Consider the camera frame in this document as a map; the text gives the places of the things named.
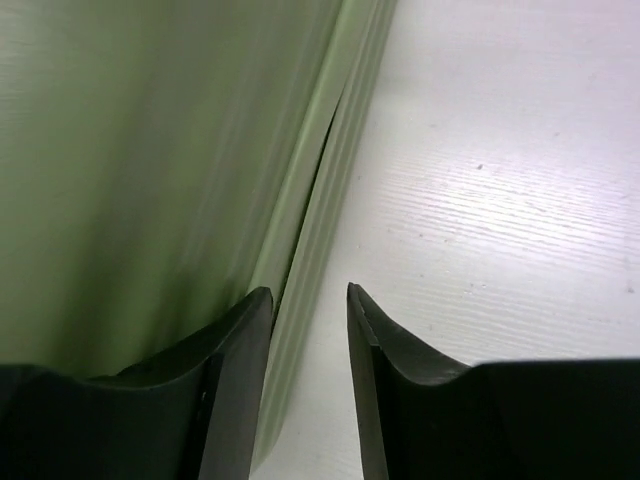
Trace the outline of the green suitcase blue lining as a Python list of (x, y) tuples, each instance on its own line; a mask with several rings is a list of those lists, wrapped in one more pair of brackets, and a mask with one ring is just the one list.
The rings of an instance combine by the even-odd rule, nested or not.
[(1, 369), (113, 376), (266, 287), (257, 466), (283, 424), (395, 10), (3, 2)]

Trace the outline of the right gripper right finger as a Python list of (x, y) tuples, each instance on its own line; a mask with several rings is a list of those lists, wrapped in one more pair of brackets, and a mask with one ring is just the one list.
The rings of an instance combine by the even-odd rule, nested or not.
[(463, 364), (359, 285), (347, 330), (368, 479), (635, 479), (636, 359)]

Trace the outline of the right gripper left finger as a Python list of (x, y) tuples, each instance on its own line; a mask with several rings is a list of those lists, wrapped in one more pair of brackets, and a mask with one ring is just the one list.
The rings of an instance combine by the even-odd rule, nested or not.
[(5, 479), (245, 479), (272, 332), (272, 294), (113, 376), (1, 369)]

